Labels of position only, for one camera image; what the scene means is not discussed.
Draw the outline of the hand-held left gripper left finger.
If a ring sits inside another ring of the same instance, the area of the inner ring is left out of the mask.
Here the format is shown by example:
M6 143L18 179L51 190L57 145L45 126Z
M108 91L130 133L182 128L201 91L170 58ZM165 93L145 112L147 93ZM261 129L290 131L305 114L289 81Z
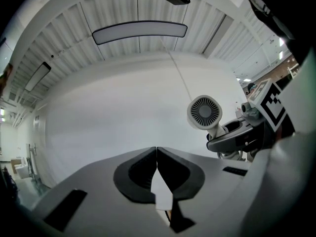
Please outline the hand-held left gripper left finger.
M156 195L151 192L152 179L157 169L157 149L151 147L123 162L114 171L116 188L130 201L154 204Z

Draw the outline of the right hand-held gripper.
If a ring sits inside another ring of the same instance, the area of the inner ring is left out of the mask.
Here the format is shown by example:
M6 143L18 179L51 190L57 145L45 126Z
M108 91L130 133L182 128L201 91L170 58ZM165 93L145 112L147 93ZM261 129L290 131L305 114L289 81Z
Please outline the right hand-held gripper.
M252 162L256 154L268 149L273 144L294 133L293 124L282 105L282 89L266 79L253 85L247 102L241 105L241 116L244 120L232 120L222 127L228 134L217 138L207 134L206 147L215 153L228 153L241 150L246 153L246 160ZM250 127L249 132L233 132L243 126Z

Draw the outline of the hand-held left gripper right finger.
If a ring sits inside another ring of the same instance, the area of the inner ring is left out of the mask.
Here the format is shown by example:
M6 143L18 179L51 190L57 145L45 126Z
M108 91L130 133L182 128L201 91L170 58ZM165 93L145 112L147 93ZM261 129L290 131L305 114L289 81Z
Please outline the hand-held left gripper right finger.
M180 233L195 222L183 216L179 202L196 196L204 184L205 174L198 165L163 147L157 148L157 162L158 171L173 195L170 228Z

